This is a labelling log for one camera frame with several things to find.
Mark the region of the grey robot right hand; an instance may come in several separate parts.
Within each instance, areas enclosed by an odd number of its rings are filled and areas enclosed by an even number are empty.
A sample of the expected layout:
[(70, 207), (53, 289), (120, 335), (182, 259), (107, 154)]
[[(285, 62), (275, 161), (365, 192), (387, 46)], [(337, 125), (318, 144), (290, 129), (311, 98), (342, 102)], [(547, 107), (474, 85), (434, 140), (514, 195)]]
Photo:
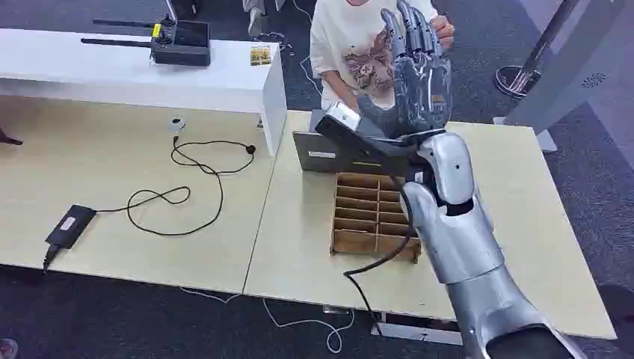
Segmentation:
[(390, 41), (393, 100), (389, 108), (369, 96), (357, 98), (360, 128), (365, 135), (401, 138), (443, 129), (452, 115), (451, 61), (423, 13), (407, 1), (397, 1), (401, 20), (381, 10)]

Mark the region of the person's left hand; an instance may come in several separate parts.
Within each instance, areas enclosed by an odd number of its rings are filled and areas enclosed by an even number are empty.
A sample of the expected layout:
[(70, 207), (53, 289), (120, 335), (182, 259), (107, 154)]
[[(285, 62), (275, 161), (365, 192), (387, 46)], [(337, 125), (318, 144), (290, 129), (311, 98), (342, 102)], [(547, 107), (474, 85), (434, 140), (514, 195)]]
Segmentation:
[(449, 49), (454, 42), (455, 27), (444, 15), (434, 17), (430, 25), (435, 30), (440, 45), (443, 49)]

